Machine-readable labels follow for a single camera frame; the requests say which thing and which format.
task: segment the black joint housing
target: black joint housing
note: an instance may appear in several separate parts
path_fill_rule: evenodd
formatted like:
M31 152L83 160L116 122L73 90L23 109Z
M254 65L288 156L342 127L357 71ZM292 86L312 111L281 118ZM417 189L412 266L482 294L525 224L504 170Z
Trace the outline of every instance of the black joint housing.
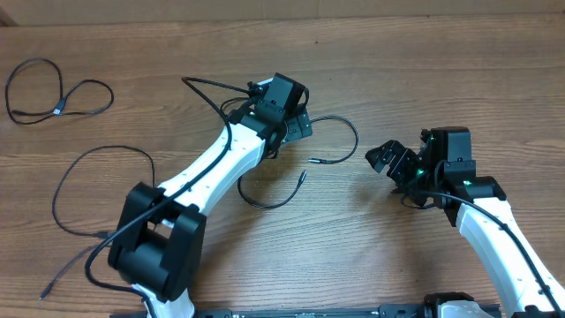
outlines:
M128 194L118 229L164 199L163 189L143 183ZM188 208L172 201L152 218L175 226L169 238L137 223L118 236L109 251L108 264L129 284L141 284L160 301L175 300L190 288L200 264L206 217L195 205Z

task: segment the white arm link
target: white arm link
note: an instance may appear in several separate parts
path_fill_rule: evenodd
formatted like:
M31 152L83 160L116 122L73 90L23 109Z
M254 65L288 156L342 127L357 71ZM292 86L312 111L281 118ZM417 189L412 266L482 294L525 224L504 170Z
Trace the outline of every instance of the white arm link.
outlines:
M476 199L475 204L508 225L518 237L533 263L550 286L561 308L565 307L565 291L549 273L546 266L531 248L530 243L518 228L507 201L497 198ZM510 236L482 213L462 204L457 213L457 228L478 254L491 277L494 287L502 300L506 316L523 312L528 305L535 305L540 311L553 311L546 295L539 294L539 284L531 273L528 264Z
M175 201L188 207L195 204L200 213L209 216L210 210L228 191L230 186L244 173L259 164L263 156L265 141L257 137L257 132L244 125L230 124L232 138L231 150L225 157L191 189L179 195ZM170 196L197 174L204 170L223 150L228 141L228 131L223 129L215 143L202 154L190 167L174 178L159 185L164 188L165 196Z

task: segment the wood grain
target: wood grain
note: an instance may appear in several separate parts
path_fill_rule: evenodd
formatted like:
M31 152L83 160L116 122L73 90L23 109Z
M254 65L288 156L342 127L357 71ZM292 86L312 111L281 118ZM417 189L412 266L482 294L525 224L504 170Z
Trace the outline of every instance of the wood grain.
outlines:
M565 283L565 15L322 19L3 28L0 76L29 57L57 62L64 87L94 78L116 103L96 117L18 126L0 112L0 315L104 317L140 309L139 299L93 287L76 266L43 302L53 275L92 239L57 228L49 204L82 152L126 144L149 152L158 181L188 166L216 138L221 120L180 81L183 75L243 86L281 72L310 88L312 117L340 114L361 136L321 122L245 178L253 198L296 198L273 211L247 206L232 187L208 220L192 300L198 307L285 309L371 307L419 302L429 292L498 296L477 255L443 212L403 208L393 183L363 158L389 139L416 147L422 127L469 126L479 175L502 185L540 258ZM202 87L215 101L230 92ZM104 104L84 86L69 110ZM45 65L11 87L14 109L45 110L57 77ZM145 158L92 154L74 170L57 203L77 230L113 229L124 197L149 181ZM104 258L94 273L120 282Z

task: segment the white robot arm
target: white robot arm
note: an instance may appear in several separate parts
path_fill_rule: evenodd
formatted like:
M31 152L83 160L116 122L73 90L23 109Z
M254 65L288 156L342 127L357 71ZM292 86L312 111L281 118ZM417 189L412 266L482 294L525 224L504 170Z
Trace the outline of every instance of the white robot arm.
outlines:
M545 284L549 286L559 307L564 308L565 290L547 270L520 231L509 203L498 198L475 199L474 203L508 225L524 246ZM498 224L475 208L462 204L457 213L456 225L485 266L501 297L507 317L512 317L513 313L525 313L527 306L535 306L540 312L554 310L531 273L524 256Z
M231 125L233 133L231 148L226 156L200 181L190 192L179 195L175 201L189 207L195 204L202 215L209 216L210 210L228 191L231 185L248 170L254 168L262 159L265 141L257 137L257 132L241 125ZM159 185L165 189L165 196L175 193L184 184L189 182L200 171L206 168L223 150L228 138L226 128L215 143L202 154L190 167L176 175L174 178ZM173 227L174 224L163 220L163 223ZM141 284L134 284L133 288L144 292L153 304L157 317L152 318L192 318L194 305L189 299L188 289L174 300L160 301L155 293Z
M506 194L492 177L477 177L471 133L465 127L422 131L416 154L396 140L372 149L367 161L387 173L415 204L442 208L452 226L471 243L499 293L506 316L563 317L565 291L549 273L518 228ZM433 197L434 204L426 205ZM443 299L433 317L483 317L460 299Z
M249 98L225 117L190 81L234 89ZM249 90L205 79L183 78L183 82L222 115L226 127L198 160L174 178L157 188L136 185L125 200L117 231L93 251L85 265L93 284L109 286L92 277L90 264L111 241L109 265L132 284L134 290L128 292L144 297L152 318L194 315L188 289L200 263L210 211L239 177L278 151L282 143L312 134L305 108L308 90L281 74L250 83ZM305 102L299 103L303 93ZM171 227L170 236L148 229L147 222Z

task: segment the black bracket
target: black bracket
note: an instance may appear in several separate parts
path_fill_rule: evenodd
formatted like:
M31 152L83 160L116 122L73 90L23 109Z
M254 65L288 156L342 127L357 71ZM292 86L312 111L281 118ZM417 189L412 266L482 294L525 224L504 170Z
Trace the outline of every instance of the black bracket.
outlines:
M304 85L279 73L266 84L248 85L255 95L239 109L233 110L228 119L232 124L253 129L257 136L266 141L263 158L275 154L284 143L312 135L306 111L309 93ZM299 103L303 94L306 95L306 102Z
M433 128L422 130L424 146L416 154L396 140L369 150L365 159L377 172L388 164L387 176L392 178L397 192L405 193L418 206L426 204L427 197L419 191L439 191L473 201L497 197L506 200L493 177L477 177L477 164L471 157L471 132L466 127ZM459 201L434 198L437 208L443 208L452 226L456 226Z
M158 204L163 189L143 183L128 194L117 228ZM170 237L147 228L147 222L135 224L117 237L109 251L108 263L129 284L141 284L165 302L177 299L190 288L200 264L206 217L195 205L188 208L172 201L150 219L175 223Z

